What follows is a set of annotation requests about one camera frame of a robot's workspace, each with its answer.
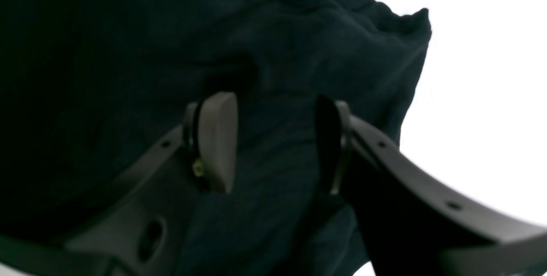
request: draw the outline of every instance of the oval hole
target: oval hole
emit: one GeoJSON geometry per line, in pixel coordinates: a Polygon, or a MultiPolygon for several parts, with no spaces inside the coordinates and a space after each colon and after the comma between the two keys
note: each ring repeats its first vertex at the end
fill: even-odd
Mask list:
{"type": "Polygon", "coordinates": [[[160,246],[163,232],[164,228],[162,226],[162,223],[160,223],[158,220],[155,220],[151,222],[150,225],[148,225],[142,235],[141,243],[139,245],[139,260],[141,260],[142,262],[147,262],[148,260],[150,260],[150,258],[154,255],[154,253],[156,252],[156,250],[158,250],[158,247],[160,246]]]}
{"type": "Polygon", "coordinates": [[[453,209],[453,210],[457,210],[457,211],[461,211],[463,210],[462,206],[460,206],[459,204],[457,204],[456,202],[452,202],[452,201],[449,201],[446,203],[446,205],[453,209]]]}

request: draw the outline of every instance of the navy cloth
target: navy cloth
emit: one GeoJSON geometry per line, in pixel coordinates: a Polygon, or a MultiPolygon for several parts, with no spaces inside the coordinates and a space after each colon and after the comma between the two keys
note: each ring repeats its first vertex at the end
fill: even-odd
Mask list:
{"type": "Polygon", "coordinates": [[[319,93],[397,144],[431,29],[375,0],[2,0],[0,223],[120,173],[187,103],[234,91],[230,196],[196,208],[176,276],[351,276],[353,210],[314,195],[319,93]]]}

